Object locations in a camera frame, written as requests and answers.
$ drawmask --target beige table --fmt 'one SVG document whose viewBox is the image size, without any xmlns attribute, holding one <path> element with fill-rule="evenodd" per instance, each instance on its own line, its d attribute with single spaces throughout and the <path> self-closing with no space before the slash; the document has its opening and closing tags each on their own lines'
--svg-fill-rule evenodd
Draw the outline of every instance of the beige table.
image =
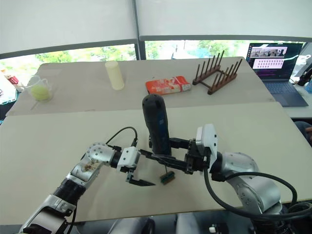
<svg viewBox="0 0 312 234">
<path fill-rule="evenodd" d="M 223 58 L 221 68 L 225 70 L 241 58 Z M 237 78 L 213 95 L 207 95 L 207 88 L 198 84 L 191 91 L 164 96 L 166 105 L 185 107 L 274 101 L 249 64 L 242 59 Z M 43 64 L 37 74 L 53 85 L 53 99 L 48 103 L 37 103 L 28 93 L 22 93 L 8 115 L 140 109 L 142 99 L 148 94 L 146 81 L 153 77 L 182 75 L 192 83 L 198 63 L 204 60 L 119 62 L 125 79 L 125 88 L 121 91 L 112 89 L 104 62 Z"/>
<path fill-rule="evenodd" d="M 244 152 L 262 172 L 279 176 L 311 199 L 312 148 L 277 102 L 168 108 L 171 137 L 191 139 L 198 126 L 213 123 L 219 151 Z M 134 126 L 138 147 L 148 149 L 148 130 L 141 110 L 9 116 L 0 126 L 0 224 L 21 224 L 59 186 L 93 142 L 106 141 L 124 126 Z M 125 131 L 112 144 L 127 147 Z M 183 160 L 184 150 L 173 150 Z M 220 209 L 208 194 L 203 176 L 176 172 L 166 186 L 164 166 L 141 157 L 138 178 L 156 186 L 137 187 L 126 175 L 103 167 L 78 203 L 78 221 Z M 213 183 L 220 198 L 240 206 L 227 183 Z M 281 200 L 291 193 L 280 186 Z"/>
</svg>

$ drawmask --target yellow liquid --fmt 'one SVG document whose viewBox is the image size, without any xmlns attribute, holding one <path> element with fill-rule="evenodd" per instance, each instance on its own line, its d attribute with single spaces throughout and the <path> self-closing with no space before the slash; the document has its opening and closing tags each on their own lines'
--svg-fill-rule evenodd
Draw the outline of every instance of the yellow liquid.
<svg viewBox="0 0 312 234">
<path fill-rule="evenodd" d="M 45 101 L 51 98 L 50 91 L 47 87 L 40 84 L 33 86 L 30 93 L 37 101 Z"/>
</svg>

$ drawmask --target small red object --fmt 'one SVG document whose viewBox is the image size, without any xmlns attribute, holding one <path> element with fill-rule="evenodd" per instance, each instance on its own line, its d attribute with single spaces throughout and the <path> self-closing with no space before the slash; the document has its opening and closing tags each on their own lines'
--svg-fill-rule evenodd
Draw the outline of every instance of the small red object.
<svg viewBox="0 0 312 234">
<path fill-rule="evenodd" d="M 145 83 L 149 94 L 172 94 L 191 89 L 191 84 L 185 77 L 177 76 L 169 79 L 156 79 Z"/>
</svg>

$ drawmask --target black cable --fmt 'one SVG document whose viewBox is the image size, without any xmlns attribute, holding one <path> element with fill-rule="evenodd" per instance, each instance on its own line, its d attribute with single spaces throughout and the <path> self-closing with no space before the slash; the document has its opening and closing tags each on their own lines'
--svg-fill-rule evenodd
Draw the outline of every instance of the black cable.
<svg viewBox="0 0 312 234">
<path fill-rule="evenodd" d="M 308 209 L 311 206 L 312 206 L 311 203 L 303 201 L 293 206 L 290 206 L 288 208 L 288 212 L 292 213 L 292 212 L 302 211 L 302 210 Z"/>
<path fill-rule="evenodd" d="M 68 231 L 67 231 L 67 234 L 70 234 L 70 232 L 71 232 L 72 229 L 73 229 L 74 222 L 75 222 L 75 219 L 76 219 L 76 214 L 77 214 L 77 204 L 76 204 L 76 208 L 75 208 L 74 213 L 73 213 L 72 223 L 71 223 L 70 226 L 69 226 L 69 229 L 68 229 Z"/>
<path fill-rule="evenodd" d="M 303 211 L 298 211 L 298 212 L 294 212 L 294 213 L 290 213 L 290 214 L 253 214 L 238 208 L 235 208 L 227 203 L 225 203 L 224 201 L 222 201 L 213 191 L 211 185 L 210 185 L 210 181 L 209 181 L 209 176 L 208 176 L 208 168 L 204 169 L 204 178 L 205 178 L 205 184 L 207 187 L 207 190 L 209 192 L 209 194 L 211 195 L 211 197 L 220 205 L 222 206 L 224 209 L 243 216 L 243 217 L 247 217 L 253 220 L 260 220 L 260 221 L 286 221 L 286 220 L 294 220 L 294 219 L 300 219 L 300 218 L 304 218 L 306 216 L 309 216 L 312 214 L 312 206 L 310 206 L 309 208 L 303 210 Z"/>
<path fill-rule="evenodd" d="M 132 129 L 132 130 L 134 131 L 134 133 L 135 133 L 135 138 L 133 139 L 131 146 L 137 146 L 137 131 L 136 131 L 136 129 L 135 129 L 134 127 L 130 127 L 130 126 L 120 129 L 118 132 L 116 132 L 116 133 L 106 142 L 106 144 L 108 144 L 114 137 L 116 137 L 120 132 L 122 132 L 123 130 L 126 130 L 126 129 Z"/>
<path fill-rule="evenodd" d="M 280 182 L 281 184 L 285 185 L 287 188 L 289 188 L 292 192 L 292 202 L 290 204 L 290 206 L 293 206 L 294 204 L 297 203 L 297 191 L 296 189 L 287 181 L 276 177 L 274 175 L 270 175 L 270 174 L 266 174 L 266 173 L 261 173 L 261 172 L 240 172 L 240 173 L 235 173 L 233 175 L 230 175 L 228 177 L 225 178 L 225 180 L 229 180 L 229 179 L 233 179 L 234 177 L 238 177 L 238 176 L 261 176 L 261 177 L 266 177 L 269 179 L 273 179 L 276 180 L 277 182 Z"/>
</svg>

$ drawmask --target red and white package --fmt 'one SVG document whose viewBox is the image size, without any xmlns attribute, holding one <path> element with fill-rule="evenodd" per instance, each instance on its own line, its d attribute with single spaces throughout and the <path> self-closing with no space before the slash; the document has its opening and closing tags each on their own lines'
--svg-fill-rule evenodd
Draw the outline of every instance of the red and white package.
<svg viewBox="0 0 312 234">
<path fill-rule="evenodd" d="M 151 80 L 146 82 L 145 85 L 149 94 L 159 95 L 188 91 L 192 86 L 183 76 Z"/>
<path fill-rule="evenodd" d="M 4 77 L 7 78 L 11 84 L 14 85 L 17 91 L 19 92 L 24 91 L 23 84 L 19 81 L 19 79 L 16 78 L 16 76 L 8 73 L 5 69 L 1 70 L 1 72 L 3 73 Z"/>
</svg>

